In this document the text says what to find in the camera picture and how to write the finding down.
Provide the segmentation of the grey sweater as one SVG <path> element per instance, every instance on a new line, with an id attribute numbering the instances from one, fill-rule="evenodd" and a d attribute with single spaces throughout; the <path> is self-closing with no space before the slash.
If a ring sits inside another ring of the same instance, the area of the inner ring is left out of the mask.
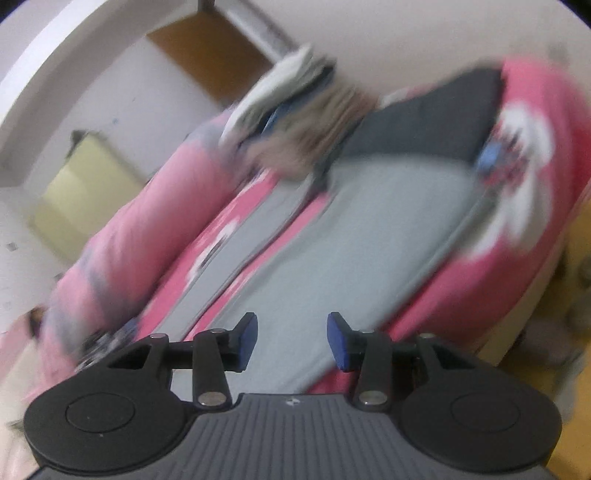
<path id="1" fill-rule="evenodd" d="M 190 270 L 180 299 L 158 325 L 183 339 L 235 281 L 240 286 L 212 319 L 229 329 L 247 312 L 259 319 L 249 366 L 232 393 L 294 393 L 331 367 L 329 313 L 356 327 L 383 323 L 427 281 L 494 200 L 466 164 L 425 155 L 339 160 L 328 201 L 276 252 L 314 193 L 311 180 L 277 184 L 242 220 L 214 235 Z"/>

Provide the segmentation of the stack of folded clothes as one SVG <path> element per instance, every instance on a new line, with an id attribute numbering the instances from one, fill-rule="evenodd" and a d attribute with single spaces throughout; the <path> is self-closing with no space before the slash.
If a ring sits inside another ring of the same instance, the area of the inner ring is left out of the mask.
<path id="1" fill-rule="evenodd" d="M 287 54 L 233 107 L 219 146 L 245 166 L 301 179 L 378 104 L 310 45 Z"/>

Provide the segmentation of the black white patterned garment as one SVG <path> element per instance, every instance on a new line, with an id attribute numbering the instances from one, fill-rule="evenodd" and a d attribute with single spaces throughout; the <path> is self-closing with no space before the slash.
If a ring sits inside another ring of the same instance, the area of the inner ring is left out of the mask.
<path id="1" fill-rule="evenodd" d="M 137 329 L 138 319 L 133 318 L 116 331 L 94 333 L 83 344 L 82 356 L 76 366 L 76 372 L 92 366 L 111 353 L 133 343 Z"/>

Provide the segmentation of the pink grey duvet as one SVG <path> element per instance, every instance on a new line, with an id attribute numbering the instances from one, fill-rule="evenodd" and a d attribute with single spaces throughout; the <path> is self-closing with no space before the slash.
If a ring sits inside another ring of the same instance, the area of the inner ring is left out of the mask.
<path id="1" fill-rule="evenodd" d="M 27 401 L 72 376 L 95 340 L 119 345 L 161 277 L 235 196 L 245 171 L 219 146 L 229 117 L 223 111 L 193 131 L 58 281 L 42 314 Z"/>

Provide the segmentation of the pink floral bed blanket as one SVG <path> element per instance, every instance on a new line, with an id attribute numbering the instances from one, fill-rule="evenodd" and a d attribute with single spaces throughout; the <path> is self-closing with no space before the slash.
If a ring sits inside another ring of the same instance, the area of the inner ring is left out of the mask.
<path id="1" fill-rule="evenodd" d="M 508 59 L 501 102 L 472 70 L 363 120 L 321 185 L 259 174 L 171 266 L 138 333 L 188 339 L 259 318 L 233 392 L 338 391 L 325 322 L 473 346 L 538 278 L 590 177 L 585 98 Z"/>

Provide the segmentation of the yellow cabinet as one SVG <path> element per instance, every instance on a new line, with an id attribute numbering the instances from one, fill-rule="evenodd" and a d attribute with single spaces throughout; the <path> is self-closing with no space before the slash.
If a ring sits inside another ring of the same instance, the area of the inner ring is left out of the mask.
<path id="1" fill-rule="evenodd" d="M 29 226 L 56 256 L 73 263 L 144 185 L 145 179 L 103 137 L 75 130 L 64 165 L 41 195 Z"/>

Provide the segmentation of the black folded garment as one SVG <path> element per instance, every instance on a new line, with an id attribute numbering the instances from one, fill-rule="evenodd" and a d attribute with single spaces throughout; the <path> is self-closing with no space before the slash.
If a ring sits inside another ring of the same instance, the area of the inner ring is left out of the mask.
<path id="1" fill-rule="evenodd" d="M 496 123 L 504 92 L 499 66 L 479 66 L 367 114 L 318 171 L 335 160 L 372 154 L 419 154 L 473 167 Z"/>

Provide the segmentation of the brown wooden door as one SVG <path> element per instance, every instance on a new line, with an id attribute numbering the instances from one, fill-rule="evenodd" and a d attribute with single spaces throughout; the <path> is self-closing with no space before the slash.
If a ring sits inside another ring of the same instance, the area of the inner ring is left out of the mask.
<path id="1" fill-rule="evenodd" d="M 198 12 L 147 37 L 223 107 L 242 99 L 273 66 L 217 11 Z"/>

